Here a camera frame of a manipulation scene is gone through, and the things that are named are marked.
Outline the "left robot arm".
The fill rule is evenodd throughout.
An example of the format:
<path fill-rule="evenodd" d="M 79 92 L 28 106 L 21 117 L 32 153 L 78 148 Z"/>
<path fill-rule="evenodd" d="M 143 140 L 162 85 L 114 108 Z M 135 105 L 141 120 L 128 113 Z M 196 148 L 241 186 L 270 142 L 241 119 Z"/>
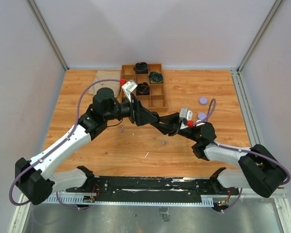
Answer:
<path fill-rule="evenodd" d="M 93 103 L 73 127 L 58 141 L 30 160 L 19 159 L 15 164 L 14 186 L 33 205 L 44 202 L 52 193 L 70 188 L 89 192 L 94 187 L 93 174 L 84 166 L 71 171 L 55 173 L 70 155 L 93 141 L 107 129 L 109 120 L 129 118 L 137 126 L 158 121 L 158 115 L 144 108 L 139 100 L 119 103 L 109 88 L 98 90 Z"/>

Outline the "black earbud case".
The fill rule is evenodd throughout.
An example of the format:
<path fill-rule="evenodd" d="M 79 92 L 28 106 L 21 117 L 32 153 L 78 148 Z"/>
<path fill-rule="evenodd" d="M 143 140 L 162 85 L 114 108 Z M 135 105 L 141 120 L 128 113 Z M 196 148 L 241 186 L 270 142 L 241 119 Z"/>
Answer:
<path fill-rule="evenodd" d="M 159 116 L 159 114 L 157 112 L 152 112 L 151 114 L 156 117 L 156 119 L 157 119 L 156 122 L 160 122 L 161 121 L 160 120 L 160 116 Z"/>

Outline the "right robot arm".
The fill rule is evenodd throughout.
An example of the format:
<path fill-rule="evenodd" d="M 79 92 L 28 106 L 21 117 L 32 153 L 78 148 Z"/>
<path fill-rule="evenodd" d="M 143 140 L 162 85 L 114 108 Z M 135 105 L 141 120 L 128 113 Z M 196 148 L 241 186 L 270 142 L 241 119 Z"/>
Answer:
<path fill-rule="evenodd" d="M 216 141 L 213 125 L 204 120 L 193 121 L 192 112 L 160 116 L 152 112 L 156 121 L 151 125 L 168 136 L 181 135 L 195 142 L 194 155 L 205 161 L 218 161 L 236 167 L 219 168 L 210 177 L 210 189 L 222 194 L 228 188 L 250 188 L 268 198 L 291 176 L 273 155 L 260 144 L 250 148 L 235 147 Z"/>

